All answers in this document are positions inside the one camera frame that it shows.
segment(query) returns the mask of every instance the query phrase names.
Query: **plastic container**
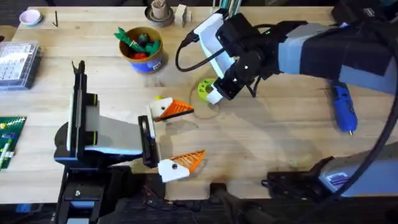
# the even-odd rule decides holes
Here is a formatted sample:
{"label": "plastic container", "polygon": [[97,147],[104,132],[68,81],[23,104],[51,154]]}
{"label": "plastic container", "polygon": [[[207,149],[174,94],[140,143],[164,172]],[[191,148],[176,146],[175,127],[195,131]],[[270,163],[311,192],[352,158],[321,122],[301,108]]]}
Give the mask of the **plastic container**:
{"label": "plastic container", "polygon": [[37,41],[0,43],[0,90],[31,88],[41,59]]}
{"label": "plastic container", "polygon": [[137,40],[138,36],[144,33],[148,34],[152,41],[160,40],[160,47],[153,55],[140,60],[132,59],[129,55],[134,53],[133,49],[121,41],[119,41],[119,49],[123,57],[131,64],[131,67],[135,71],[141,73],[154,73],[158,71],[163,64],[163,41],[160,34],[150,27],[136,27],[127,31],[126,35],[132,40]]}

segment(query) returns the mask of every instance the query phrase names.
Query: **clear plastic box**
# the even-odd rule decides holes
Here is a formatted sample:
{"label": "clear plastic box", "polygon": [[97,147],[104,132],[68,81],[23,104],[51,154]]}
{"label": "clear plastic box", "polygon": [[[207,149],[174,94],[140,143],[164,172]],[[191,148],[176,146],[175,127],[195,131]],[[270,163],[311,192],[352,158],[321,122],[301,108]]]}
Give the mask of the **clear plastic box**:
{"label": "clear plastic box", "polygon": [[0,42],[0,90],[31,88],[40,60],[37,41]]}

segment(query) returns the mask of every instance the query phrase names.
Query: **wooden tabletop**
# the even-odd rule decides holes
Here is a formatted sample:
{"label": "wooden tabletop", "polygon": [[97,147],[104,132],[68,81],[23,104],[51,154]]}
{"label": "wooden tabletop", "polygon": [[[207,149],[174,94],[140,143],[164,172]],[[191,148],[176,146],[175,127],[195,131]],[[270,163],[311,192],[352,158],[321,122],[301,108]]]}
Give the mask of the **wooden tabletop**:
{"label": "wooden tabletop", "polygon": [[[242,198],[268,197],[260,185],[267,172],[305,170],[330,155],[347,156],[370,149],[386,121],[392,96],[350,86],[359,118],[351,138],[340,133],[326,91],[326,81],[304,75],[274,75],[259,85],[253,99],[245,89],[233,100],[215,106],[202,103],[197,83],[216,77],[210,65],[181,73],[175,51],[185,35],[210,15],[208,7],[191,7],[193,22],[185,28],[158,29],[168,55],[158,73],[141,75],[121,57],[118,27],[150,26],[143,7],[37,7],[44,21],[36,27],[20,25],[13,40],[38,40],[44,59],[29,91],[0,93],[0,115],[27,116],[17,154],[0,172],[0,203],[56,202],[63,166],[53,159],[53,138],[67,120],[74,76],[71,61],[86,62],[88,91],[97,93],[101,114],[137,123],[155,96],[189,102],[195,114],[160,124],[158,133],[165,155],[206,149],[203,167],[192,177],[166,185],[169,199],[208,197],[214,180]],[[55,22],[58,12],[58,28]],[[306,20],[332,24],[329,7],[242,7],[252,24]],[[180,64],[205,58],[199,44],[182,50]],[[390,141],[396,141],[395,131]],[[134,170],[141,171],[134,161]]]}

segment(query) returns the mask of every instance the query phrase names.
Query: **small bowl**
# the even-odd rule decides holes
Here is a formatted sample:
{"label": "small bowl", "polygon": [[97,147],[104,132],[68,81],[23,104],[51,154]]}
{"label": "small bowl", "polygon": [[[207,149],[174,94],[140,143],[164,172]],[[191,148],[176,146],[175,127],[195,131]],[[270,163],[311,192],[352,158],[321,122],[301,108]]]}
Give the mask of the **small bowl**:
{"label": "small bowl", "polygon": [[42,14],[36,9],[28,9],[19,15],[19,21],[27,26],[38,24],[42,18]]}

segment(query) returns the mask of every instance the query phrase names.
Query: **green object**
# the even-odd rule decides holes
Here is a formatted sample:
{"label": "green object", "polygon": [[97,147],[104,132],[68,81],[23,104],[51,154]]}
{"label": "green object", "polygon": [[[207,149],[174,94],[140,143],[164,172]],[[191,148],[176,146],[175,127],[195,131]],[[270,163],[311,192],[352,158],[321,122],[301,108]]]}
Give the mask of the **green object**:
{"label": "green object", "polygon": [[118,27],[119,33],[115,33],[114,36],[120,41],[126,43],[129,47],[134,49],[137,53],[144,53],[145,49],[141,47],[135,40],[130,40],[130,38],[126,35],[126,31],[124,29]]}
{"label": "green object", "polygon": [[205,80],[202,80],[198,85],[198,96],[206,103],[209,103],[209,100],[207,100],[207,95],[209,95],[209,93],[213,90],[213,87],[211,87],[211,85],[214,82],[214,78],[207,78]]}
{"label": "green object", "polygon": [[139,41],[148,42],[148,41],[149,41],[149,36],[148,36],[148,34],[140,34],[140,35],[138,36],[138,40],[139,40]]}
{"label": "green object", "polygon": [[16,135],[15,139],[0,138],[0,170],[7,169],[14,155],[25,120],[26,117],[0,117],[0,124],[6,124],[4,129],[0,129],[0,136],[6,133],[15,133]]}
{"label": "green object", "polygon": [[153,55],[156,53],[156,51],[159,50],[160,47],[160,40],[155,40],[153,44],[147,44],[145,46],[145,51],[149,53],[149,56]]}

